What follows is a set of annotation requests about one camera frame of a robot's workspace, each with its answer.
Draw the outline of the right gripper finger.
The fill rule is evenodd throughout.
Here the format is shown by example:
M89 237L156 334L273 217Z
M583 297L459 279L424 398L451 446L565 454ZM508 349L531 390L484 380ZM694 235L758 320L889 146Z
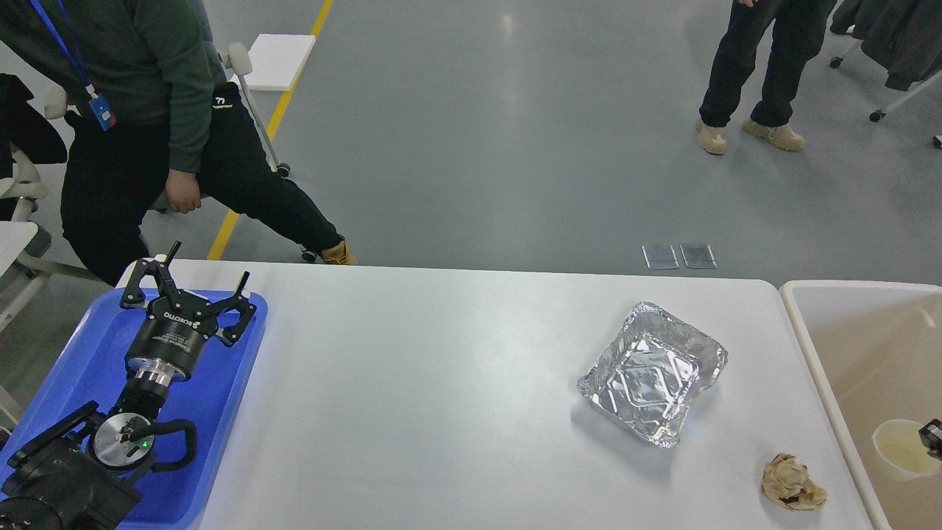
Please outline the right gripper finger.
M941 420L933 419L925 423L919 430L922 445L933 459L941 461Z

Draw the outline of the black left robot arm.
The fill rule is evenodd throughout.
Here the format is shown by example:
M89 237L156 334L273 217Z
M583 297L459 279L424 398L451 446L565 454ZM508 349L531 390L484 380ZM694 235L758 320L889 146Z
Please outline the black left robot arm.
M185 529L205 506L266 306L186 291L177 252L88 310L2 452L4 529Z

